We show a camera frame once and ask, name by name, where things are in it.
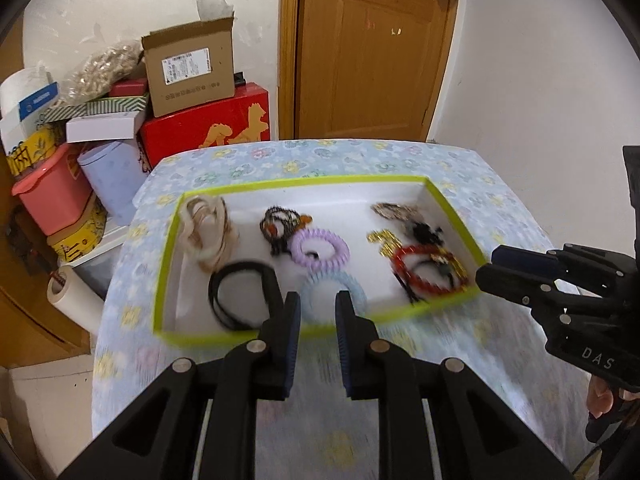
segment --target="red box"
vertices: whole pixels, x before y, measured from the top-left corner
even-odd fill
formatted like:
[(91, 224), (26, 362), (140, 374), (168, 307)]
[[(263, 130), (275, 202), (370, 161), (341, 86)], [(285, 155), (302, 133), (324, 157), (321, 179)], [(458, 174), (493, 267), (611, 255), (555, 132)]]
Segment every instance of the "red box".
[(149, 83), (146, 77), (139, 79), (121, 79), (115, 82), (109, 92), (109, 97), (130, 97), (134, 95), (144, 95)]
[(269, 93), (256, 83), (247, 83), (229, 99), (151, 119), (140, 131), (152, 168), (175, 153), (270, 140)]

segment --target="wooden cabinet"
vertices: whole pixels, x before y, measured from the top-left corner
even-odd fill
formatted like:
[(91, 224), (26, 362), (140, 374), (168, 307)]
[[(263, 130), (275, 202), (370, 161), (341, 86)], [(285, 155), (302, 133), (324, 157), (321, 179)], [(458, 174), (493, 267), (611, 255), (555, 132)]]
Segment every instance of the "wooden cabinet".
[[(22, 20), (0, 45), (0, 81), (22, 67)], [(0, 156), (0, 366), (39, 364), (89, 352), (88, 333), (47, 301), (49, 277), (44, 270), (27, 270), (6, 236), (12, 211), (20, 201), (11, 195), (14, 178)], [(27, 215), (20, 228), (45, 259), (55, 263), (44, 234)]]

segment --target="white box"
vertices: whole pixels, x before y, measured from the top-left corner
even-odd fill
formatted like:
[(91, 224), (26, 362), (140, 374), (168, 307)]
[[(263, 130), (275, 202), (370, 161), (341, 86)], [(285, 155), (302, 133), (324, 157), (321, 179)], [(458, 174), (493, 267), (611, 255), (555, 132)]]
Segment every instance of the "white box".
[(58, 95), (58, 84), (51, 83), (20, 101), (0, 119), (0, 137), (4, 153), (11, 153), (33, 135), (44, 122), (44, 112)]
[(146, 110), (74, 117), (66, 124), (66, 142), (135, 139)]

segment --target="wooden door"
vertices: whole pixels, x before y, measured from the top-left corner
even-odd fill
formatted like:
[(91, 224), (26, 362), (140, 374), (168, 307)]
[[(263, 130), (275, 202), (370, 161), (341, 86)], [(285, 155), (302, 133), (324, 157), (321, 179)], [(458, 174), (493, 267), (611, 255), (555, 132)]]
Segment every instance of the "wooden door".
[(299, 138), (425, 140), (457, 0), (301, 0)]
[[(22, 20), (0, 45), (0, 81), (22, 68)], [(0, 366), (38, 364), (89, 353), (89, 335), (47, 301), (49, 277), (31, 266), (31, 273), (14, 253), (5, 235), (12, 210), (20, 200), (12, 196), (9, 166), (0, 153)], [(55, 265), (56, 256), (27, 213), (17, 217), (34, 248)]]

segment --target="table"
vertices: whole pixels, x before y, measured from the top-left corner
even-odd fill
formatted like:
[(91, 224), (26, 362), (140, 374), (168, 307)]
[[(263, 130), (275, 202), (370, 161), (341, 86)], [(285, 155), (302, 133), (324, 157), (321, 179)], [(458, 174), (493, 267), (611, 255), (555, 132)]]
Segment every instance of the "table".
[[(152, 302), (169, 220), (197, 188), (334, 174), (423, 175), (440, 189), (489, 255), (499, 244), (552, 248), (522, 202), (475, 152), (386, 140), (236, 144), (164, 159), (134, 202), (138, 212), (107, 294), (94, 366), (92, 423), (100, 433), (175, 358), (203, 362), (228, 348), (178, 349), (151, 333)], [(417, 358), (461, 358), (568, 466), (589, 449), (587, 375), (549, 356), (524, 306), (481, 294), (439, 314), (379, 325)], [(301, 340), (286, 402), (258, 402), (257, 479), (377, 479), (375, 401), (346, 398), (335, 337)]]

